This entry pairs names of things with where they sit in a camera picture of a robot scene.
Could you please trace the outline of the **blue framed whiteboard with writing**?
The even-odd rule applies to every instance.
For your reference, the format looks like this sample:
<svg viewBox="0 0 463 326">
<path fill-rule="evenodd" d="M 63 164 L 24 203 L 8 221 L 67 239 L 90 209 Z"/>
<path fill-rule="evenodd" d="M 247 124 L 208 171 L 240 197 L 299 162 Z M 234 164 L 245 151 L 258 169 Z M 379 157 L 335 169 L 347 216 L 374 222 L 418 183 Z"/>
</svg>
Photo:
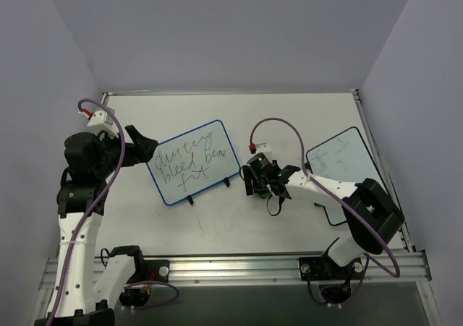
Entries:
<svg viewBox="0 0 463 326">
<path fill-rule="evenodd" d="M 240 170 L 232 141 L 219 119 L 160 143 L 147 166 L 167 206 L 227 181 Z"/>
</svg>

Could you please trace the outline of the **green whiteboard eraser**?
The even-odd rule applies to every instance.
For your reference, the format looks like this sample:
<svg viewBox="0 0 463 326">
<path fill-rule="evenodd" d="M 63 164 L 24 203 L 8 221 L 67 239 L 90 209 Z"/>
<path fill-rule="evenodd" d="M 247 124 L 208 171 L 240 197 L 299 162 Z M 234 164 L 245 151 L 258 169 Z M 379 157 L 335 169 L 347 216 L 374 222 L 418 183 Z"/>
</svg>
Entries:
<svg viewBox="0 0 463 326">
<path fill-rule="evenodd" d="M 271 196 L 271 195 L 270 195 L 269 193 L 267 193 L 267 192 L 266 192 L 266 193 L 260 193 L 259 195 L 260 195 L 260 198 L 261 198 L 261 199 L 267 199 L 268 197 Z"/>
</svg>

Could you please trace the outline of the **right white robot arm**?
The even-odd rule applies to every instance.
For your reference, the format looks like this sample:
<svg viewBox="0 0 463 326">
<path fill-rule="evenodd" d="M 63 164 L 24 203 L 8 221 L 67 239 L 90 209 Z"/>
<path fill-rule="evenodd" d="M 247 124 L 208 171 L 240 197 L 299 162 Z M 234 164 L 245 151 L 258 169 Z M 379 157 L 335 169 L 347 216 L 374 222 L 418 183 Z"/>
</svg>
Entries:
<svg viewBox="0 0 463 326">
<path fill-rule="evenodd" d="M 402 211 L 375 180 L 346 182 L 315 176 L 296 166 L 280 168 L 264 153 L 257 153 L 243 166 L 246 192 L 304 200 L 343 212 L 350 235 L 336 239 L 324 253 L 322 271 L 340 276 L 347 265 L 364 254 L 379 255 L 404 223 Z"/>
</svg>

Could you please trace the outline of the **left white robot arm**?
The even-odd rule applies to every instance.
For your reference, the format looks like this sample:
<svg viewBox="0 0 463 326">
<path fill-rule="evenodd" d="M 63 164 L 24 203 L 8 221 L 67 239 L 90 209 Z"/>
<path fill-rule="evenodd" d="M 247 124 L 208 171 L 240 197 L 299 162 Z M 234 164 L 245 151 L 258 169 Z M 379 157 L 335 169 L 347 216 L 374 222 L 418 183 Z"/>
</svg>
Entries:
<svg viewBox="0 0 463 326">
<path fill-rule="evenodd" d="M 145 276 L 140 247 L 119 246 L 93 279 L 94 254 L 109 186 L 120 168 L 147 163 L 158 142 L 126 126 L 131 142 L 107 129 L 80 132 L 64 142 L 68 163 L 56 201 L 59 216 L 58 271 L 46 316 L 36 325 L 113 325 L 114 307 L 129 282 Z"/>
</svg>

